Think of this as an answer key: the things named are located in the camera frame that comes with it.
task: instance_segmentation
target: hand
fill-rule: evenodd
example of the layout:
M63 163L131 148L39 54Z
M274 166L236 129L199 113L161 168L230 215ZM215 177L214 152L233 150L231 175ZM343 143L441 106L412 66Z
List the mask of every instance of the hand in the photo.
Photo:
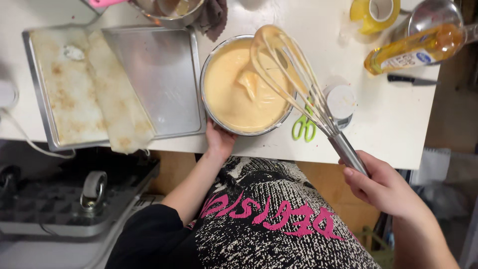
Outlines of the hand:
M422 199L388 163L361 150L357 154L367 167L371 179L355 169L344 168L345 182L355 196L380 211L405 219L414 219L429 211Z
M237 134L231 134L219 125L213 126L212 119L207 119L206 139L209 144L207 151L211 154L219 155L223 161L226 161L231 155L237 137Z

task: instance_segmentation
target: white cable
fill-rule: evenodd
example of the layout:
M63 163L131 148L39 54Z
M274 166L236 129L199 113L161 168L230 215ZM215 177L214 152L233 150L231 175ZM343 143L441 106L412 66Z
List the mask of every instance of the white cable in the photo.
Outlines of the white cable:
M17 128L18 131L20 131L20 133L23 135L23 137L25 137L25 140L27 141L27 143L34 149L36 149L37 151L45 154L45 155L48 155L48 156L52 156L52 157L58 157L58 158L63 158L63 159L71 159L71 158L74 158L76 156L76 151L74 149L72 149L73 151L73 154L72 155L61 155L61 154L57 154L57 153L53 153L53 152L49 152L49 151L46 151L46 150L43 150L41 148L39 148L37 145L35 145L27 136L27 134L25 133L25 131L22 129L22 127L20 126L20 124L18 123L17 120L15 120L14 117L12 117L12 115L10 115L10 113L2 108L0 109L0 111L3 112L4 115L7 116L7 118L10 120L10 122Z
M151 152L149 151L149 149L142 149L142 151L144 151L147 157L151 155Z

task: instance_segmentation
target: person's right hand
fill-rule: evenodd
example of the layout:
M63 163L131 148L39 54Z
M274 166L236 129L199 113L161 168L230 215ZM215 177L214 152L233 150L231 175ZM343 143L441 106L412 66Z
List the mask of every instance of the person's right hand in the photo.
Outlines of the person's right hand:
M422 199L388 163L361 150L357 154L371 178L355 169L344 168L345 182L355 196L380 211L405 219L420 216L424 210L429 211Z

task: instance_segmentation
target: green scissors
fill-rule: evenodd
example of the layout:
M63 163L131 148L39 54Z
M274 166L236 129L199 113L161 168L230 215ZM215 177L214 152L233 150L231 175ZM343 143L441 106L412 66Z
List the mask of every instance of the green scissors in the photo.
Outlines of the green scissors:
M308 105L305 105L305 109L312 116L312 109L310 109L310 107ZM299 134L295 135L296 134L295 128L298 124L300 124ZM307 116L305 116L305 115L302 115L294 123L294 126L292 126L292 138L294 140L299 140L299 138L302 136L302 132L304 131L304 129L305 129L305 134L304 134L305 141L306 142L312 141L315 137L315 124L311 120L309 120L309 118L307 118ZM310 136L309 136L309 129L312 129L312 134Z

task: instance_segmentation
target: black sleeve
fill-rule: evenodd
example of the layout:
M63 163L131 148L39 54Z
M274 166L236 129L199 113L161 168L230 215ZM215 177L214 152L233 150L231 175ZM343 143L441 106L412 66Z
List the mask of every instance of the black sleeve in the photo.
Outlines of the black sleeve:
M188 231L175 209L150 205L126 222L106 269L158 268L158 261L165 261Z

